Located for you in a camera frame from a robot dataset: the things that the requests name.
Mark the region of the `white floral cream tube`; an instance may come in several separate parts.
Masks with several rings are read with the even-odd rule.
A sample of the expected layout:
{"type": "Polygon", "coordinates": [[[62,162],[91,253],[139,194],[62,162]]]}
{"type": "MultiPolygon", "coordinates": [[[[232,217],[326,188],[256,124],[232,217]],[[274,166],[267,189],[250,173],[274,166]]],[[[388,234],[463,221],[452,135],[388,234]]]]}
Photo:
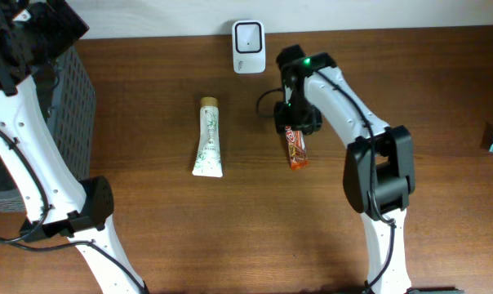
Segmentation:
{"type": "Polygon", "coordinates": [[[207,96],[201,98],[200,105],[200,136],[192,173],[194,176],[221,178],[219,102],[215,97],[207,96]]]}

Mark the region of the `orange red snack bar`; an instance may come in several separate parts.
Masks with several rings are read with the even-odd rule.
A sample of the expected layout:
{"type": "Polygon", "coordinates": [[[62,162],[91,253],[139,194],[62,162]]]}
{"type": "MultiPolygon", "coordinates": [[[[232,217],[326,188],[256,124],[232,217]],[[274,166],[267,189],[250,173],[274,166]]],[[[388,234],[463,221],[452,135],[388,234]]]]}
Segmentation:
{"type": "Polygon", "coordinates": [[[307,149],[304,143],[302,131],[294,131],[290,126],[285,127],[285,137],[288,147],[288,158],[292,171],[302,169],[309,165],[307,149]]]}

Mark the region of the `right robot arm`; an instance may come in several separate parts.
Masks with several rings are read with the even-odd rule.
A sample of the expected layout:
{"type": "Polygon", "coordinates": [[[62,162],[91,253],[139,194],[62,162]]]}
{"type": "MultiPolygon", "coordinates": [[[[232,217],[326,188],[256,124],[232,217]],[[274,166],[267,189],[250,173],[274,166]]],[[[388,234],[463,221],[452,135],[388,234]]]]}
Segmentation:
{"type": "Polygon", "coordinates": [[[328,122],[346,148],[344,194],[362,218],[369,256],[363,291],[409,292],[404,224],[415,190],[410,132],[376,116],[327,53],[307,56],[293,45],[276,62],[283,93],[273,110],[276,131],[310,135],[328,122]]]}

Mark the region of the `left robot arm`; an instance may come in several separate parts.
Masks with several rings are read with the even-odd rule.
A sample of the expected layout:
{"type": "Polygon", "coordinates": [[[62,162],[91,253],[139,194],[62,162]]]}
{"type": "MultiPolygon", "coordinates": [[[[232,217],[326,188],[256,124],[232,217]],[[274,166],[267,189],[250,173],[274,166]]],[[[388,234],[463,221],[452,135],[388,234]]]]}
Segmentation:
{"type": "Polygon", "coordinates": [[[56,235],[76,247],[105,293],[145,293],[113,224],[103,176],[77,180],[57,149],[38,101],[33,69],[67,51],[88,30],[64,1],[0,1],[0,159],[27,217],[7,244],[29,252],[56,235]]]}

